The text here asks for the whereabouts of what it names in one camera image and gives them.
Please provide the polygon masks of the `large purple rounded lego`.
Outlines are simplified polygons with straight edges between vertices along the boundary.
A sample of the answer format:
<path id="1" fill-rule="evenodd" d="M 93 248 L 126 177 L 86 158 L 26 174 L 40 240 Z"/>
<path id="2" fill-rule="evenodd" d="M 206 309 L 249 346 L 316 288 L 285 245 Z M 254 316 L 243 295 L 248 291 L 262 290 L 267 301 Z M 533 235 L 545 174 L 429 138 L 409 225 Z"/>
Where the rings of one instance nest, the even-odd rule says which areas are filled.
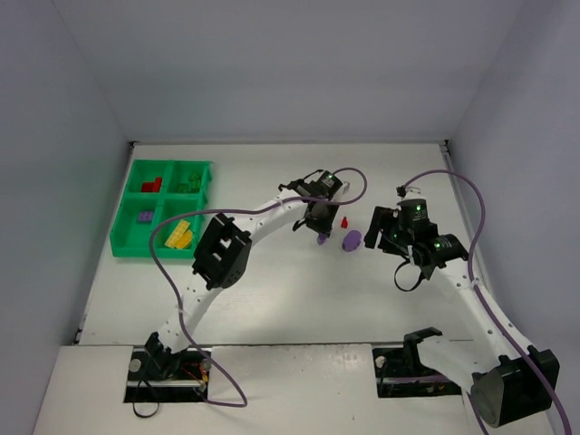
<path id="1" fill-rule="evenodd" d="M 343 238 L 342 250 L 344 252 L 353 252 L 357 250 L 362 243 L 362 233 L 359 230 L 349 231 Z"/>

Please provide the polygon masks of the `yellow curved lego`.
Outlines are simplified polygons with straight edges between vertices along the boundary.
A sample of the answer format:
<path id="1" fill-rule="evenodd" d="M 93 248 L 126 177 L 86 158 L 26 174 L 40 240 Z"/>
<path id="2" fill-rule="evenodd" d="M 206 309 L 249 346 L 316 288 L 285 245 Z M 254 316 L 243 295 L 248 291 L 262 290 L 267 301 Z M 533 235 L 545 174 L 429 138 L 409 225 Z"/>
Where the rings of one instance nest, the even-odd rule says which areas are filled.
<path id="1" fill-rule="evenodd" d="M 177 240 L 177 242 L 175 243 L 175 248 L 180 249 L 180 250 L 188 249 L 192 243 L 192 239 L 193 239 L 193 232 L 190 229 L 188 229 Z"/>

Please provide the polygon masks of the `long yellow lego plate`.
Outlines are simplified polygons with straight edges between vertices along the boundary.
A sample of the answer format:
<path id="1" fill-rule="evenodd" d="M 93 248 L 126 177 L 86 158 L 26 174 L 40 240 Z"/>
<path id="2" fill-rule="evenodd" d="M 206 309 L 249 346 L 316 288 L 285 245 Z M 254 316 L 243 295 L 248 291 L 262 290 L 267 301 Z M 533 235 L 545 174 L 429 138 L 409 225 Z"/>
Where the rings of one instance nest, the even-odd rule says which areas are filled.
<path id="1" fill-rule="evenodd" d="M 178 224 L 174 227 L 168 238 L 166 239 L 164 246 L 169 248 L 175 248 L 178 241 L 184 236 L 184 234 L 189 229 L 190 223 L 187 220 L 181 219 Z"/>

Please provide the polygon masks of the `red lego block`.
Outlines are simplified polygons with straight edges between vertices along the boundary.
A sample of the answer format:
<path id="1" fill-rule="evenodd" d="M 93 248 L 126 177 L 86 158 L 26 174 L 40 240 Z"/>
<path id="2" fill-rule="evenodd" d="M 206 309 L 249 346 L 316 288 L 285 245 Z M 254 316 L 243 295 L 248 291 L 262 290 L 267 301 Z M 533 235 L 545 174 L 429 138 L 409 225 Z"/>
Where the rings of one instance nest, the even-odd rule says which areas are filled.
<path id="1" fill-rule="evenodd" d="M 162 186 L 162 177 L 156 177 L 153 181 L 152 192 L 159 193 Z"/>

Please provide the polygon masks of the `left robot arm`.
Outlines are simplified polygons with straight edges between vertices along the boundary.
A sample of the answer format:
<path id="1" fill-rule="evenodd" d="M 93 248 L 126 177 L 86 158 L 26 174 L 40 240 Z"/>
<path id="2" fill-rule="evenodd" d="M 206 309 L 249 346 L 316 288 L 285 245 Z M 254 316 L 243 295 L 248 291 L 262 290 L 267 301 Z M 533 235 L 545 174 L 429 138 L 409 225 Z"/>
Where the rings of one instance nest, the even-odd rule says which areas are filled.
<path id="1" fill-rule="evenodd" d="M 150 335 L 145 350 L 155 369 L 168 376 L 190 346 L 187 334 L 199 324 L 217 296 L 246 272 L 250 251 L 265 237 L 289 224 L 305 226 L 328 237 L 338 202 L 350 184 L 330 171 L 314 181 L 294 180 L 278 194 L 247 213 L 222 211 L 208 223 L 194 252 L 192 281 L 177 292 L 176 313 Z"/>

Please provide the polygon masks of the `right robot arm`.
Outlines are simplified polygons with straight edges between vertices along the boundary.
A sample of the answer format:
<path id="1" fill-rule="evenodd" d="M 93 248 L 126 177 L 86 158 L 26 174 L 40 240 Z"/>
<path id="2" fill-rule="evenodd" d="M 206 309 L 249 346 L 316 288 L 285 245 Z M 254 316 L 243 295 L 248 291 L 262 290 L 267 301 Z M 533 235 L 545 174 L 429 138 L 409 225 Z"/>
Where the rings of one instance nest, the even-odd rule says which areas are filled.
<path id="1" fill-rule="evenodd" d="M 376 207 L 364 244 L 418 267 L 419 280 L 442 292 L 475 344 L 475 351 L 467 351 L 435 327 L 407 333 L 403 349 L 412 371 L 432 369 L 457 384 L 493 428 L 552 406 L 557 358 L 549 350 L 539 351 L 469 275 L 468 250 L 456 236 L 439 232 L 424 198 L 404 199 L 396 208 Z"/>

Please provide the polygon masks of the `green four-compartment bin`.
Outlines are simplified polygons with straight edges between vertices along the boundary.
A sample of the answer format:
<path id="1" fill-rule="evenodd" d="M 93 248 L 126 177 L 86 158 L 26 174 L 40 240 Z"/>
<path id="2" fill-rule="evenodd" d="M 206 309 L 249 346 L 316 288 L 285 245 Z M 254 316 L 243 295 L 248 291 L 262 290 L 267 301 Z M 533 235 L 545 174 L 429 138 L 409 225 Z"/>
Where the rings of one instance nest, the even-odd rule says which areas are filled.
<path id="1" fill-rule="evenodd" d="M 192 188 L 188 183 L 189 174 L 195 171 L 203 173 L 199 188 Z M 156 177 L 162 177 L 160 192 L 141 193 L 141 184 L 153 182 Z M 211 163 L 206 160 L 134 160 L 110 233 L 112 255 L 149 258 L 150 234 L 154 228 L 176 215 L 205 209 L 211 180 Z M 177 193 L 179 183 L 187 183 L 189 193 Z M 154 212 L 150 223 L 137 222 L 142 210 Z"/>

